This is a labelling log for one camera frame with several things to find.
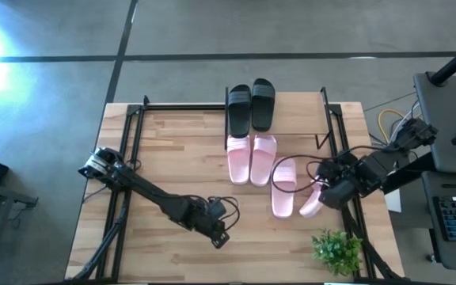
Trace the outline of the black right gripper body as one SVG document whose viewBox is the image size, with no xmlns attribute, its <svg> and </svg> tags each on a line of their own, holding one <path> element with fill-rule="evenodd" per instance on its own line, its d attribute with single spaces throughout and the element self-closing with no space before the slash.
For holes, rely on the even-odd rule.
<svg viewBox="0 0 456 285">
<path fill-rule="evenodd" d="M 317 167 L 317 178 L 329 185 L 343 180 L 353 181 L 355 185 L 362 184 L 364 179 L 360 167 L 364 158 L 346 152 L 335 158 L 322 159 Z"/>
</svg>

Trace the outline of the black metal rig frame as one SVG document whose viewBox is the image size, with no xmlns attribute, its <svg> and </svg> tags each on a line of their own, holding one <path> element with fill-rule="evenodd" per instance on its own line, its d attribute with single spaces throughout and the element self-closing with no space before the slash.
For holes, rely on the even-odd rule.
<svg viewBox="0 0 456 285">
<path fill-rule="evenodd" d="M 288 219 L 272 215 L 270 187 L 231 184 L 224 149 L 224 103 L 149 103 L 144 111 L 137 174 L 167 192 L 202 197 L 233 196 L 241 218 L 230 240 L 216 249 L 209 238 L 168 220 L 158 206 L 131 194 L 122 247 L 115 240 L 105 257 L 103 273 L 119 283 L 323 283 L 349 282 L 334 276 L 312 258 L 311 236 L 322 229 L 344 230 L 340 212 L 323 207 L 312 218 L 298 209 L 309 193 L 294 197 Z M 75 277 L 101 244 L 105 218 L 119 215 L 124 194 L 110 190 L 92 196 L 81 209 L 66 278 Z M 389 266 L 404 275 L 384 196 L 375 193 L 363 205 L 371 243 Z"/>
</svg>

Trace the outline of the wooden shelf with black frame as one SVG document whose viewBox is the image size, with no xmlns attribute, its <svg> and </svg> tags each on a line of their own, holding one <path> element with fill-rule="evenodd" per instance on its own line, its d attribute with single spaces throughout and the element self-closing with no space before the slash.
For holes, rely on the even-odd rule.
<svg viewBox="0 0 456 285">
<path fill-rule="evenodd" d="M 319 143 L 328 136 L 327 112 L 321 93 L 278 92 L 272 126 L 268 131 L 257 131 L 252 127 L 252 103 L 249 119 L 250 148 L 256 135 L 272 135 L 277 142 L 277 154 L 314 154 Z M 230 136 L 228 111 L 226 110 L 227 139 Z"/>
</svg>

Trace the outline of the grey side table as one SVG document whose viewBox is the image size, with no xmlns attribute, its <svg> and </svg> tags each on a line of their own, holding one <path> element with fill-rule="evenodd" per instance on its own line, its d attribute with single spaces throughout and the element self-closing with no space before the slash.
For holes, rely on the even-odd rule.
<svg viewBox="0 0 456 285">
<path fill-rule="evenodd" d="M 456 173 L 456 146 L 451 142 L 456 136 L 456 76 L 442 86 L 431 84 L 426 74 L 415 74 L 413 81 L 424 121 L 438 130 L 431 145 L 435 168 Z"/>
</svg>

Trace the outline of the black rubber slide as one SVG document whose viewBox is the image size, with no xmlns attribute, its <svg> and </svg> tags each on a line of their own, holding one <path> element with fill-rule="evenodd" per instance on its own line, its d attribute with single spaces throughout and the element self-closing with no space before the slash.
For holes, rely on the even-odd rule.
<svg viewBox="0 0 456 285">
<path fill-rule="evenodd" d="M 251 89 L 247 85 L 236 85 L 228 94 L 228 120 L 230 135 L 242 139 L 249 134 L 251 115 Z"/>
<path fill-rule="evenodd" d="M 272 126 L 276 101 L 276 90 L 273 84 L 258 78 L 252 90 L 252 124 L 257 131 L 268 131 Z"/>
</svg>

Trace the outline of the pink rubber slide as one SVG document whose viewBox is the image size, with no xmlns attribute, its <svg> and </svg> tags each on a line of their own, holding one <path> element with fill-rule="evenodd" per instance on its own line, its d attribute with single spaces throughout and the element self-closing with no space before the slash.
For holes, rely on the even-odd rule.
<svg viewBox="0 0 456 285">
<path fill-rule="evenodd" d="M 250 169 L 250 180 L 253 185 L 263 187 L 268 183 L 276 151 L 277 142 L 274 136 L 255 136 Z"/>
<path fill-rule="evenodd" d="M 315 216 L 322 208 L 322 203 L 319 201 L 321 191 L 314 191 L 310 194 L 308 200 L 299 209 L 299 214 L 304 218 L 311 218 Z"/>
<path fill-rule="evenodd" d="M 297 185 L 296 165 L 293 158 L 276 162 L 271 173 L 271 205 L 276 218 L 289 218 L 293 211 Z"/>
<path fill-rule="evenodd" d="M 230 180 L 233 184 L 245 184 L 249 180 L 251 157 L 249 136 L 237 139 L 230 135 L 226 146 Z"/>
</svg>

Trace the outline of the small green artificial plant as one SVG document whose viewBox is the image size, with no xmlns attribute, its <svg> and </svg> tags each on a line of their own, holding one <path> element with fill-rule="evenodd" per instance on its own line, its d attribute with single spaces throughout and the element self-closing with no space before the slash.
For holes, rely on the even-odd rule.
<svg viewBox="0 0 456 285">
<path fill-rule="evenodd" d="M 334 276 L 349 276 L 357 273 L 362 260 L 359 254 L 362 239 L 349 237 L 342 230 L 323 229 L 311 237 L 313 258 L 320 260 Z"/>
</svg>

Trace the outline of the white paper sheet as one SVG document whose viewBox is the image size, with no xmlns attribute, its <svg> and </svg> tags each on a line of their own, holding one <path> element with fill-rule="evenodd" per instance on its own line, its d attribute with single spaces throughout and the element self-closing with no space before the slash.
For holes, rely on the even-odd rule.
<svg viewBox="0 0 456 285">
<path fill-rule="evenodd" d="M 401 191 L 399 188 L 385 194 L 384 197 L 388 211 L 396 213 L 402 212 Z"/>
</svg>

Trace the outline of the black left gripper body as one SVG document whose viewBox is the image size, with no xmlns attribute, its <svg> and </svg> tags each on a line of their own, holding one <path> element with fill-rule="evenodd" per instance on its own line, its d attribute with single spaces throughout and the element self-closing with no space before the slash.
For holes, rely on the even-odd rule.
<svg viewBox="0 0 456 285">
<path fill-rule="evenodd" d="M 201 207 L 192 207 L 186 218 L 186 226 L 209 238 L 222 236 L 222 221 L 206 212 Z"/>
</svg>

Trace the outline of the dark grey desk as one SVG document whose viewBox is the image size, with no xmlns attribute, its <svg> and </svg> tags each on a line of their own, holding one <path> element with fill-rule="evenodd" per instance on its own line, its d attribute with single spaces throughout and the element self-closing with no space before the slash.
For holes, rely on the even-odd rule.
<svg viewBox="0 0 456 285">
<path fill-rule="evenodd" d="M 456 174 L 424 172 L 421 179 L 431 215 L 435 258 L 445 268 L 456 270 L 456 242 L 443 239 L 433 202 L 436 196 L 456 196 Z"/>
</svg>

